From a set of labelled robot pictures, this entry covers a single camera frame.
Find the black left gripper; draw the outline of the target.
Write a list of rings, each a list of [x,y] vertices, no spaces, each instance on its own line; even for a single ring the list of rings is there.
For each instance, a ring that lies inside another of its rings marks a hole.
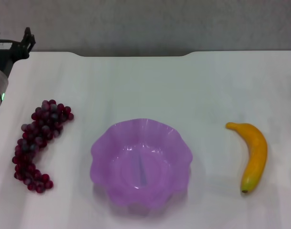
[[[21,42],[0,40],[0,70],[9,77],[15,62],[29,58],[35,43],[30,27],[26,27]]]

